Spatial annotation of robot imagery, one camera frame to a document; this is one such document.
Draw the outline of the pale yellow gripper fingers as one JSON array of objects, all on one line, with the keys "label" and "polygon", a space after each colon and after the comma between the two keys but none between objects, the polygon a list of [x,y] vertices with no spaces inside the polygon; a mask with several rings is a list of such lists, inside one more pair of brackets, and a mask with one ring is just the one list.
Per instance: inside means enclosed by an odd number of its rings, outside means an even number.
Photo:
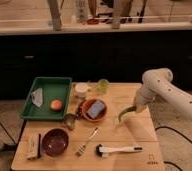
[{"label": "pale yellow gripper fingers", "polygon": [[136,107],[136,110],[135,110],[136,113],[141,113],[147,108],[145,104],[140,104],[140,103],[135,103],[134,106]]}]

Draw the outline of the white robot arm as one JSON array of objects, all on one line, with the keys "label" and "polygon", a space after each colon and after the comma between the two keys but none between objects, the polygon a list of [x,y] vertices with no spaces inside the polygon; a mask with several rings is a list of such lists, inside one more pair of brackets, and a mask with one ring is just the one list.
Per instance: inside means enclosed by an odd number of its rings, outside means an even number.
[{"label": "white robot arm", "polygon": [[137,111],[142,112],[143,106],[159,95],[192,121],[192,95],[174,86],[172,80],[173,73],[168,68],[145,71],[133,102]]}]

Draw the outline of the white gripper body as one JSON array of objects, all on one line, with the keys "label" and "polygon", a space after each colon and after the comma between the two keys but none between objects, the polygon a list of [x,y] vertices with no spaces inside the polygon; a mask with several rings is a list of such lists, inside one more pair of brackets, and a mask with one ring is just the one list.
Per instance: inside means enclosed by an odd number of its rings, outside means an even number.
[{"label": "white gripper body", "polygon": [[135,105],[146,105],[154,100],[156,93],[150,90],[145,84],[136,91],[134,97]]}]

